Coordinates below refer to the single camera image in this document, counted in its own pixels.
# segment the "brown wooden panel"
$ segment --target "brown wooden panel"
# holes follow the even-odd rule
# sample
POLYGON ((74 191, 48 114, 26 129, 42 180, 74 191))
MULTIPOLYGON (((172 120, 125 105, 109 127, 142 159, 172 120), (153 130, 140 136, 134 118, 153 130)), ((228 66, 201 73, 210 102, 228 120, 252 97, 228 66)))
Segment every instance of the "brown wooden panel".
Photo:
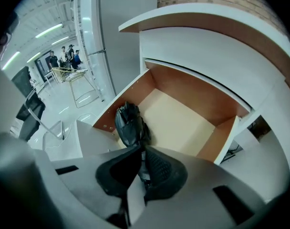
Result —
POLYGON ((232 130, 234 121, 235 117, 216 126, 212 135, 209 137, 206 144, 203 146, 196 157, 214 162, 226 143, 226 140, 232 130))
POLYGON ((214 14, 175 13, 150 18, 121 31, 139 32, 163 27, 194 27, 235 38, 270 60, 286 77, 286 83, 290 88, 290 57, 266 35, 239 21, 214 14))
POLYGON ((117 108, 124 105, 125 101, 139 105, 154 89, 155 83, 150 71, 148 71, 113 102, 93 127, 113 132, 115 130, 114 118, 117 108))
POLYGON ((248 111, 213 85, 185 72, 157 63, 145 62, 155 87, 204 117, 214 126, 248 111))

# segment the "standing person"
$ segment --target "standing person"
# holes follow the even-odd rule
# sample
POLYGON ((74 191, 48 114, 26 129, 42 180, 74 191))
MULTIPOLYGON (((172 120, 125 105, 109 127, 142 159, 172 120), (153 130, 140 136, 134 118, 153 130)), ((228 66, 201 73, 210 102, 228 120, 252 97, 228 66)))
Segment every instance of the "standing person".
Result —
POLYGON ((65 46, 62 46, 61 49, 62 49, 62 52, 60 56, 60 67, 67 67, 68 56, 65 51, 65 46))
POLYGON ((54 51, 50 51, 50 59, 49 59, 49 63, 50 63, 50 67, 59 67, 58 63, 57 63, 57 56, 54 55, 54 51))
POLYGON ((75 62, 77 64, 83 63, 83 62, 80 61, 80 58, 79 58, 79 50, 76 50, 75 53, 76 53, 75 56, 74 56, 75 62))
POLYGON ((68 50, 67 54, 68 54, 68 58, 69 58, 69 61, 70 61, 72 68, 75 70, 78 70, 77 63, 75 62, 75 59, 74 59, 74 49, 73 49, 72 44, 69 45, 69 50, 68 50))

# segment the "refrigerator handle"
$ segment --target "refrigerator handle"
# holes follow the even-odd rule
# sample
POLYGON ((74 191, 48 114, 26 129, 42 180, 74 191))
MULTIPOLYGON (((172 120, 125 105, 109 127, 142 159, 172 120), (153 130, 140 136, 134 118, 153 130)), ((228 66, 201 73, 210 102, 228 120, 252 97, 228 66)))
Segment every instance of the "refrigerator handle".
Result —
POLYGON ((94 55, 94 54, 98 54, 98 53, 102 53, 102 52, 106 52, 106 49, 104 48, 103 50, 93 52, 91 54, 88 54, 88 56, 91 56, 91 55, 94 55))

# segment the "open drawer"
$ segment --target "open drawer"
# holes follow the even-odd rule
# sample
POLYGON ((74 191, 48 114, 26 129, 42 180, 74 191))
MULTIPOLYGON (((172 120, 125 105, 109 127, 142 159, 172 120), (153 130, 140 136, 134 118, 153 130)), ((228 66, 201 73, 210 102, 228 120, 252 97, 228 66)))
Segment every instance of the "open drawer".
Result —
POLYGON ((245 116, 249 109, 180 68, 145 63, 149 70, 117 95, 94 128, 116 133, 116 110, 128 101, 139 106, 153 146, 220 164, 234 138, 238 116, 245 116))

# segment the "fluorescent light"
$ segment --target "fluorescent light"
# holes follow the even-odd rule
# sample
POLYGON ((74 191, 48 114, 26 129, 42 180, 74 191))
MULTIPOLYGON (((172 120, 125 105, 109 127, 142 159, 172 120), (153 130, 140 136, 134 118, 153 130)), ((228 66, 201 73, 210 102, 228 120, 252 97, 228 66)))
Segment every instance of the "fluorescent light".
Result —
POLYGON ((68 38, 69 38, 68 36, 66 36, 66 37, 64 37, 64 38, 61 38, 61 39, 59 39, 58 41, 53 42, 52 45, 54 45, 54 44, 56 44, 56 43, 59 43, 59 42, 65 40, 65 39, 68 39, 68 38))
POLYGON ((54 30, 54 29, 56 29, 56 28, 59 28, 59 27, 62 27, 62 23, 60 23, 60 24, 58 24, 58 25, 55 25, 55 26, 53 26, 53 27, 50 27, 49 29, 45 30, 44 32, 41 32, 40 34, 38 34, 38 35, 36 36, 36 38, 39 38, 39 37, 45 35, 46 33, 50 32, 50 31, 52 31, 52 30, 54 30))
POLYGON ((39 54, 40 54, 41 52, 39 52, 39 53, 36 53, 34 56, 32 56, 26 63, 29 63, 30 61, 32 61, 34 58, 36 58, 39 54))
POLYGON ((18 54, 19 54, 20 52, 15 52, 15 54, 14 55, 12 55, 12 57, 7 61, 7 63, 3 66, 3 70, 5 70, 5 68, 11 63, 11 61, 13 61, 14 59, 15 59, 15 57, 17 57, 18 56, 18 54))

